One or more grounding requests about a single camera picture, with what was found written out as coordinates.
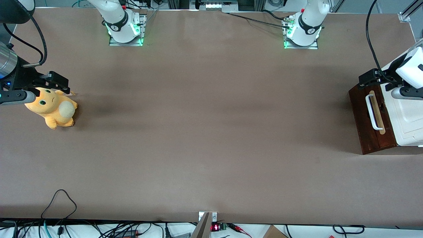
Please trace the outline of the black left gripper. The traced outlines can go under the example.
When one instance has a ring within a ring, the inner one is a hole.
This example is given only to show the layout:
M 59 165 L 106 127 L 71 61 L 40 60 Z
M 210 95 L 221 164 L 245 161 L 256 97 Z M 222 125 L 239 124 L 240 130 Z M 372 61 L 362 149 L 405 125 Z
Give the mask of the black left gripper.
M 403 87 L 402 78 L 395 70 L 370 69 L 359 76 L 358 89 L 363 90 L 373 85 L 385 85 L 385 91 L 390 92 L 394 89 Z

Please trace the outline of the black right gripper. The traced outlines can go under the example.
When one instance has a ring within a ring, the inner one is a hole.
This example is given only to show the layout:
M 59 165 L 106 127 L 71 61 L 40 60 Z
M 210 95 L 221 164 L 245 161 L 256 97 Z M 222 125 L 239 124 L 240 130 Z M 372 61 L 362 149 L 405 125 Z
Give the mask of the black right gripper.
M 71 93 L 69 80 L 54 71 L 47 74 L 39 73 L 35 68 L 24 68 L 27 63 L 21 57 L 17 58 L 15 69 L 3 77 L 3 90 L 38 90 L 37 95 L 68 95 Z

